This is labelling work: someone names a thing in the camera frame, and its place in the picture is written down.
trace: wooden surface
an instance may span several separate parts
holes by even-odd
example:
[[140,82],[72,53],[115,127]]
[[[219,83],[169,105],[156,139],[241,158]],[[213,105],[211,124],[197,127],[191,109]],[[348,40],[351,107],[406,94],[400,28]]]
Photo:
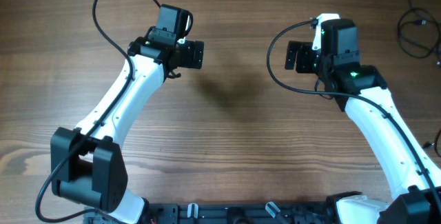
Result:
[[[277,33],[322,12],[356,22],[363,63],[381,71],[419,142],[441,126],[435,59],[412,59],[396,43],[407,0],[159,1],[194,14],[189,38],[205,42],[205,57],[202,70],[165,82],[126,139],[129,187],[153,203],[324,200],[348,190],[390,201],[373,152],[336,103],[282,89],[265,67]],[[50,137],[84,118],[123,65],[94,27],[92,2],[0,0],[0,223],[37,222]],[[415,3],[441,14],[438,0]],[[100,0],[97,12],[123,48],[158,15],[151,0]],[[272,65],[282,81],[313,88],[314,75],[283,70],[287,42],[313,36],[301,28],[276,44]],[[43,201],[48,216],[79,209],[50,192]]]

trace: wood grain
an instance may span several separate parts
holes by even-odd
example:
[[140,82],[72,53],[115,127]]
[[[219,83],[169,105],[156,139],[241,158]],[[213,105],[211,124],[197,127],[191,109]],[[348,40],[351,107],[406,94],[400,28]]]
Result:
[[[153,203],[323,200],[347,190],[390,201],[368,143],[336,103],[288,92],[268,75],[274,36],[322,12],[356,22],[363,63],[381,71],[421,143],[441,126],[435,59],[412,59],[396,43],[407,0],[159,1],[194,14],[189,38],[205,42],[205,58],[202,70],[165,82],[126,139],[130,188]],[[49,174],[50,137],[84,118],[123,65],[94,27],[92,2],[0,0],[0,223],[38,223],[33,206]],[[437,0],[415,4],[441,14]],[[97,15],[126,48],[157,14],[151,0],[100,0]],[[287,42],[312,37],[301,28],[276,44],[272,66],[282,81],[313,88],[314,75],[283,70]],[[43,201],[48,216],[79,209],[51,193]]]

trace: wood plank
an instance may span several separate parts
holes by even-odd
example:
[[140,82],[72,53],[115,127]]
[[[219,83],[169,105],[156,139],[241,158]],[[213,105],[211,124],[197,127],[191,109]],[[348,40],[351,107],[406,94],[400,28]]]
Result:
[[[129,185],[153,203],[323,200],[346,190],[391,200],[368,143],[336,103],[288,92],[268,75],[274,36],[322,12],[356,22],[363,63],[381,71],[421,143],[441,126],[435,59],[412,59],[396,43],[407,0],[159,1],[194,14],[189,38],[205,42],[205,58],[202,70],[181,69],[181,79],[165,82],[126,139]],[[38,223],[50,137],[84,118],[123,65],[94,27],[92,2],[0,0],[0,223]],[[415,2],[441,14],[439,1]],[[97,13],[123,48],[157,14],[150,0],[100,0]],[[283,70],[287,42],[313,35],[301,28],[276,44],[271,64],[282,81],[313,88],[314,75]],[[78,209],[51,193],[43,201],[48,216]]]

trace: white base part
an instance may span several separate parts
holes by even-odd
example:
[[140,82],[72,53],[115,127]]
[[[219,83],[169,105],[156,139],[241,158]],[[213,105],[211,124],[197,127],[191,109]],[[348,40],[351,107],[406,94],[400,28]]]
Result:
[[129,189],[125,190],[123,199],[118,207],[109,215],[127,224],[135,224],[143,213],[144,200],[135,196]]
[[314,42],[312,43],[312,50],[319,50],[322,48],[322,22],[332,19],[339,19],[340,16],[338,14],[326,14],[323,13],[317,17],[317,26],[316,26],[316,36],[314,37]]
[[[429,170],[429,175],[434,185],[441,185],[441,171],[422,150],[420,144],[412,135],[411,130],[402,120],[395,105],[391,92],[380,87],[361,90],[360,96],[374,101],[388,111],[393,119],[400,125],[412,146],[415,148],[424,166]],[[418,189],[429,188],[423,175],[417,172],[420,168],[416,165],[404,139],[394,128],[392,123],[385,119],[382,113],[372,105],[354,98],[349,98],[345,112],[349,118],[360,128],[369,142],[371,149],[380,162],[391,189],[392,198],[395,200],[399,195],[408,193],[408,187],[418,186]]]
[[388,206],[388,203],[367,196],[349,196],[337,202],[337,213],[342,224],[376,224],[380,212]]
[[[104,120],[104,126],[99,127],[92,137],[102,139],[104,136],[113,138],[123,148],[125,137],[138,117],[150,96],[160,88],[164,82],[164,69],[162,64],[153,62],[153,59],[136,55],[130,57],[133,64],[133,82],[129,85],[119,102]],[[80,121],[76,128],[81,128],[81,133],[86,134],[100,118],[110,103],[115,99],[129,74],[129,64],[125,61],[123,70],[107,91],[95,109]]]

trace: brown background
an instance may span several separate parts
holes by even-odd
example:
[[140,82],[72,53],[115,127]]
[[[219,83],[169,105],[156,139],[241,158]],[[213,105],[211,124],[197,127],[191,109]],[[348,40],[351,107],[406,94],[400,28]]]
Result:
[[[159,1],[194,14],[189,38],[205,42],[205,58],[202,70],[181,69],[181,79],[165,82],[126,139],[129,186],[153,203],[323,200],[347,190],[391,200],[368,143],[336,103],[284,90],[266,70],[274,36],[323,12],[356,22],[363,63],[381,71],[420,143],[441,126],[441,70],[396,42],[407,0]],[[0,223],[37,222],[50,137],[84,118],[123,65],[94,27],[92,2],[0,0]],[[438,0],[415,3],[441,14]],[[156,23],[158,8],[151,0],[100,0],[97,12],[126,48]],[[282,81],[313,88],[314,75],[283,70],[288,40],[313,36],[301,28],[276,44],[272,65]],[[52,193],[43,201],[48,216],[79,209]]]

